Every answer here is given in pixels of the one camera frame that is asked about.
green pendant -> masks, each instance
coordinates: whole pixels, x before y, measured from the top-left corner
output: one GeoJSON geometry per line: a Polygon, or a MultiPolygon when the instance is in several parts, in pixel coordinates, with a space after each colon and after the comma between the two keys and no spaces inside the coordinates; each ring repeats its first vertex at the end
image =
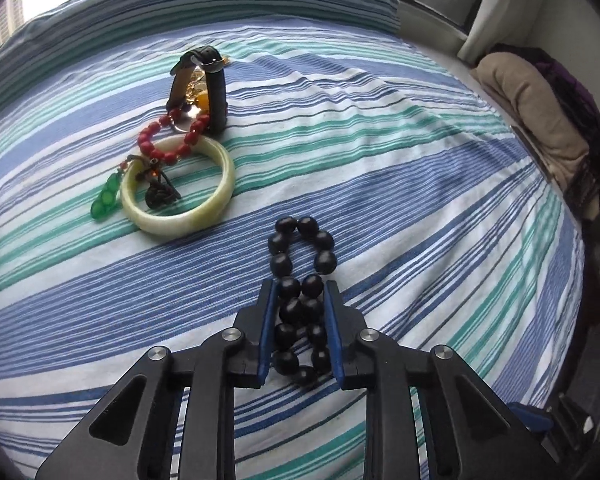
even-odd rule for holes
{"type": "Polygon", "coordinates": [[[91,204],[91,218],[104,220],[116,208],[116,195],[120,189],[122,174],[117,171],[109,175],[97,199],[91,204]]]}

bed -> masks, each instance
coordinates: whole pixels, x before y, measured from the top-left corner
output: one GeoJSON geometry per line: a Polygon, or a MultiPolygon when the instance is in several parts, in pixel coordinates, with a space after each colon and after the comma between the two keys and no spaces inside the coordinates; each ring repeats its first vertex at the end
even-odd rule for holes
{"type": "MultiPolygon", "coordinates": [[[[397,26],[395,0],[73,0],[0,51],[0,444],[27,477],[150,346],[198,345],[254,302],[287,214],[333,234],[332,278],[369,326],[449,344],[503,400],[543,405],[580,302],[578,226],[498,113],[397,26]],[[175,240],[120,209],[94,222],[202,44],[231,60],[224,218],[175,240]]],[[[170,175],[173,211],[219,180],[199,157],[170,175]]],[[[309,249],[293,258],[306,275],[309,249]]],[[[364,416],[362,392],[272,370],[236,391],[237,476],[361,478],[364,416]]]]}

silver bolt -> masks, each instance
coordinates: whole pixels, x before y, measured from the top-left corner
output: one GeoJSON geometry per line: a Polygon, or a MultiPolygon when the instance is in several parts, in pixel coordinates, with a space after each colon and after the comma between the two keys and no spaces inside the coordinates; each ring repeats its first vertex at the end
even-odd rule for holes
{"type": "Polygon", "coordinates": [[[433,353],[438,359],[451,359],[454,355],[454,351],[447,345],[437,345],[433,349],[433,353]]]}
{"type": "Polygon", "coordinates": [[[240,339],[242,332],[240,332],[237,328],[225,328],[222,330],[222,339],[225,341],[235,341],[236,339],[240,339]]]}
{"type": "Polygon", "coordinates": [[[379,337],[380,333],[373,328],[363,328],[360,331],[360,339],[362,339],[362,341],[375,341],[379,337]]]}
{"type": "Polygon", "coordinates": [[[153,346],[146,354],[151,361],[159,361],[167,356],[167,349],[164,346],[153,346]]]}

curtain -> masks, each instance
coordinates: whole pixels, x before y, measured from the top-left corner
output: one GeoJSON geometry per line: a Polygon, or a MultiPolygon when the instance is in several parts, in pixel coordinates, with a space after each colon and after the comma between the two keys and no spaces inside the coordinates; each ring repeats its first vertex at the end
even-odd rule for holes
{"type": "Polygon", "coordinates": [[[458,57],[470,65],[496,43],[522,45],[543,0],[482,0],[458,57]]]}

jade bangle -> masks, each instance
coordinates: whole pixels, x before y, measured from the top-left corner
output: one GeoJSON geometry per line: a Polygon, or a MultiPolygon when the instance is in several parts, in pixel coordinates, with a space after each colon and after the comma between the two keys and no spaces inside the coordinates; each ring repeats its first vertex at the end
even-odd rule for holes
{"type": "MultiPolygon", "coordinates": [[[[163,153],[172,152],[182,144],[182,136],[167,137],[155,142],[155,147],[163,153]]],[[[129,164],[120,186],[120,199],[126,216],[142,231],[154,235],[179,237],[218,222],[222,211],[234,193],[235,166],[229,153],[219,142],[200,136],[191,146],[192,153],[202,153],[222,168],[222,178],[218,188],[198,207],[174,216],[154,216],[142,211],[136,203],[138,182],[136,174],[144,170],[142,163],[134,160],[129,164]]]]}

